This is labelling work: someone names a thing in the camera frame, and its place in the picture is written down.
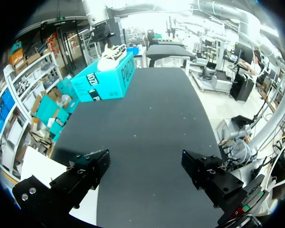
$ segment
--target metal stand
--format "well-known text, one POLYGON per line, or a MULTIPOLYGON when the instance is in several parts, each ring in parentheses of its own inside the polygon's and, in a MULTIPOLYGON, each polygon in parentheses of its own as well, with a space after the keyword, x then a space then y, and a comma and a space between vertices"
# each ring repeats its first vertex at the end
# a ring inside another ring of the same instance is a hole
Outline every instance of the metal stand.
POLYGON ((199 90, 204 92, 205 90, 208 91, 214 91, 214 92, 219 92, 219 93, 225 93, 225 94, 229 94, 230 91, 226 91, 226 90, 219 90, 219 89, 214 89, 211 85, 211 80, 208 81, 202 81, 199 79, 198 76, 192 76, 193 79, 195 80, 196 84, 199 86, 199 90))

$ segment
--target white pipe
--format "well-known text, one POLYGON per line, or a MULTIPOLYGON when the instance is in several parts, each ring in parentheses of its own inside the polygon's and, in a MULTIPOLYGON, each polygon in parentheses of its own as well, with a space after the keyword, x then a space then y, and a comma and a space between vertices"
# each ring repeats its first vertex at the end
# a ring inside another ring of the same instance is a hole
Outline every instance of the white pipe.
POLYGON ((271 189, 273 189, 273 188, 275 188, 275 187, 277 187, 277 186, 280 186, 280 185, 282 185, 282 184, 285 184, 285 180, 278 182, 278 183, 275 184, 271 189))
POLYGON ((268 178, 267 178, 267 181, 266 181, 266 185, 265 185, 265 190, 267 190, 267 188, 268 188, 268 183, 269 183, 269 179, 270 179, 272 170, 274 169, 277 160, 279 159, 279 157, 281 156, 281 154, 282 154, 282 152, 283 152, 284 150, 285 150, 285 144, 284 144, 284 146, 282 147, 282 149, 280 149, 279 154, 276 156, 275 161, 274 161, 274 163, 273 163, 273 165, 272 165, 272 167, 271 167, 271 169, 270 169, 270 173, 269 173, 269 175, 268 175, 268 178))

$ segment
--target black table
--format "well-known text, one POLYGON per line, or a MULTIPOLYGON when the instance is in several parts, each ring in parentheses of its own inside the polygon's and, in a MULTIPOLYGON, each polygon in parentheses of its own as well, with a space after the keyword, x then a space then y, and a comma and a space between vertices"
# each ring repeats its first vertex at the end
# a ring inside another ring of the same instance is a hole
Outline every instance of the black table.
POLYGON ((80 103, 52 159, 110 150, 99 186, 104 228, 215 227, 223 214, 181 165, 183 149, 219 155, 205 110, 180 68, 136 69, 124 98, 80 103), (61 149, 73 152, 62 153, 61 149))
POLYGON ((196 58, 195 54, 177 45, 151 45, 147 50, 146 56, 151 59, 149 67, 154 67, 156 60, 169 56, 190 57, 191 61, 196 58))

